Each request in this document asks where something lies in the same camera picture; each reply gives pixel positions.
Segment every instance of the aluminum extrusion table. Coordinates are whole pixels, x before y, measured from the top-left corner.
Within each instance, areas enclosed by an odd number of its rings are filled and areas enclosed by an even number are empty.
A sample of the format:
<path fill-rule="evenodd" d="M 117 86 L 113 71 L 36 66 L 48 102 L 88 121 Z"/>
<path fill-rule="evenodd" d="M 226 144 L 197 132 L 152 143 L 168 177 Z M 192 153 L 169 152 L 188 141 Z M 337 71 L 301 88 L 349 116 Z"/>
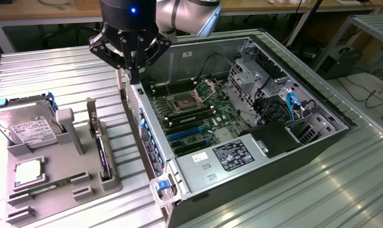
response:
<path fill-rule="evenodd" d="M 357 128 L 307 166 L 185 223 L 181 227 L 383 227 L 383 128 L 304 65 L 281 44 L 257 30 L 216 33 L 255 34 L 332 101 Z M 192 36 L 180 41 L 198 40 Z M 120 104 L 113 69 L 86 47 L 2 55 L 0 97 L 52 91 L 61 107 L 86 120 L 85 97 L 97 98 L 97 114 L 108 125 L 122 190 L 50 216 L 26 227 L 164 228 L 148 189 Z M 5 140 L 0 134 L 0 227 L 4 227 Z"/>
<path fill-rule="evenodd" d="M 323 64 L 331 49 L 337 45 L 349 26 L 353 25 L 371 36 L 383 42 L 383 14 L 377 15 L 353 15 L 347 18 L 341 27 L 339 28 L 329 44 L 327 45 L 323 53 L 317 56 L 312 69 L 316 71 Z"/>

